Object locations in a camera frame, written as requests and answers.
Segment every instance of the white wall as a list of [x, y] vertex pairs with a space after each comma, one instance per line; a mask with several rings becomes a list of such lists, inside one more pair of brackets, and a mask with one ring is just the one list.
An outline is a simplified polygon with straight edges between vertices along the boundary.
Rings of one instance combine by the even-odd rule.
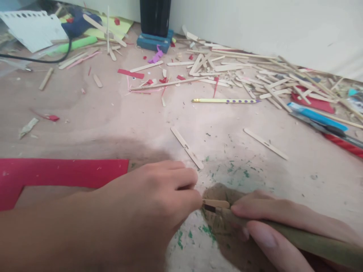
[[[83, 6], [83, 0], [65, 0]], [[139, 0], [85, 0], [140, 21]], [[172, 0], [170, 28], [363, 82], [361, 0]]]

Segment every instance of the blue foam block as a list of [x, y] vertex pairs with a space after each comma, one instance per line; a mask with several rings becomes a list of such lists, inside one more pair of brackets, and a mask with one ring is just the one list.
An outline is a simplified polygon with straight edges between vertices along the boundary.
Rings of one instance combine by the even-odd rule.
[[156, 48], [157, 45], [159, 45], [160, 50], [166, 54], [168, 52], [168, 49], [170, 47], [171, 39], [173, 38], [174, 31], [171, 29], [168, 30], [168, 35], [166, 38], [149, 35], [149, 34], [141, 34], [137, 38], [137, 45], [141, 48], [152, 50], [152, 51], [158, 51]]

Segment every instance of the purple polka dot pencil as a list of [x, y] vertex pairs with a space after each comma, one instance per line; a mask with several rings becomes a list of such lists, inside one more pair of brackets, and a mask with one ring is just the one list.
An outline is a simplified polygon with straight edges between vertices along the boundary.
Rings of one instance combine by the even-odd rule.
[[254, 104], [261, 102], [261, 100], [257, 99], [217, 99], [217, 98], [200, 98], [193, 99], [194, 103], [226, 103], [226, 104]]

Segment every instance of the blue object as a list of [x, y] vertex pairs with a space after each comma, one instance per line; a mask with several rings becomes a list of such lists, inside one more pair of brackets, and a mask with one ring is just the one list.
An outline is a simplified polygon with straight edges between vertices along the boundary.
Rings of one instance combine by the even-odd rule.
[[342, 131], [347, 131], [348, 128], [345, 125], [342, 125], [341, 123], [338, 123], [328, 117], [325, 117], [319, 113], [316, 113], [312, 110], [309, 110], [308, 108], [305, 108], [303, 106], [300, 106], [294, 102], [290, 102], [287, 104], [292, 110], [300, 113], [301, 115], [304, 115], [314, 121], [317, 121], [324, 125], [331, 125], [333, 127], [340, 128]]
[[69, 8], [69, 13], [73, 16], [73, 23], [67, 22], [62, 24], [62, 28], [67, 33], [68, 37], [79, 37], [86, 32], [87, 29], [94, 27], [83, 18], [83, 14], [88, 15], [97, 23], [102, 25], [101, 17], [88, 11], [83, 11], [80, 7]]
[[160, 50], [164, 54], [166, 54], [168, 52], [173, 35], [174, 35], [174, 31], [172, 31], [171, 29], [168, 30], [168, 35], [166, 38], [142, 33], [137, 38], [136, 43], [141, 48], [156, 51], [156, 52], [158, 51], [156, 46], [159, 45]]
[[349, 91], [348, 91], [348, 96], [352, 96], [352, 95], [355, 95], [355, 94], [357, 94], [358, 93], [358, 91], [357, 90], [355, 90], [355, 89], [349, 89]]

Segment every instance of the black cable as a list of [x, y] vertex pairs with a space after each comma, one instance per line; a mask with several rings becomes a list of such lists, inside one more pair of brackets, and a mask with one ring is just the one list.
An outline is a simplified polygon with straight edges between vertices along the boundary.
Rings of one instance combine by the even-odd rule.
[[0, 54], [0, 57], [5, 57], [5, 58], [9, 58], [9, 59], [27, 60], [27, 61], [31, 61], [31, 62], [40, 62], [40, 63], [58, 63], [58, 62], [62, 62], [63, 60], [65, 60], [68, 57], [69, 52], [71, 51], [71, 47], [72, 47], [72, 40], [73, 40], [73, 38], [70, 37], [69, 44], [68, 44], [68, 51], [59, 60], [37, 60], [37, 59], [28, 59], [28, 58], [24, 58], [24, 57], [17, 57], [17, 56], [4, 55], [4, 54]]

